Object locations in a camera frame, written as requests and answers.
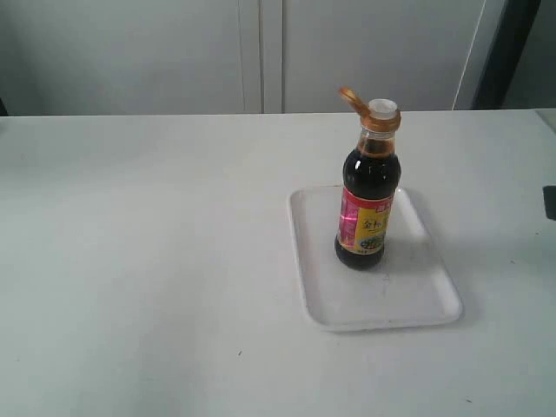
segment table surface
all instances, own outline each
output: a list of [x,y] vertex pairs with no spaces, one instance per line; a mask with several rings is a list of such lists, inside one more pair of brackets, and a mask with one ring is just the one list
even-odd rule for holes
[[554,133],[405,113],[401,185],[465,313],[332,334],[286,201],[340,183],[358,135],[349,113],[1,120],[0,414],[554,416]]

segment plastic tray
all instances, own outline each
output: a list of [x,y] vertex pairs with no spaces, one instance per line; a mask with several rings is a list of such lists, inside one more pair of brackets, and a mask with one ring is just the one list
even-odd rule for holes
[[407,328],[460,316],[461,299],[404,189],[394,197],[384,257],[368,271],[336,257],[340,205],[341,186],[301,189],[289,198],[302,299],[320,328]]

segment bottle neck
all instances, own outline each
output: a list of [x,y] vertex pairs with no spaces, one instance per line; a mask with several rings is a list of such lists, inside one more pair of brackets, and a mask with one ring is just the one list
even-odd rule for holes
[[373,132],[363,128],[357,149],[364,156],[386,158],[394,153],[394,136],[395,131]]

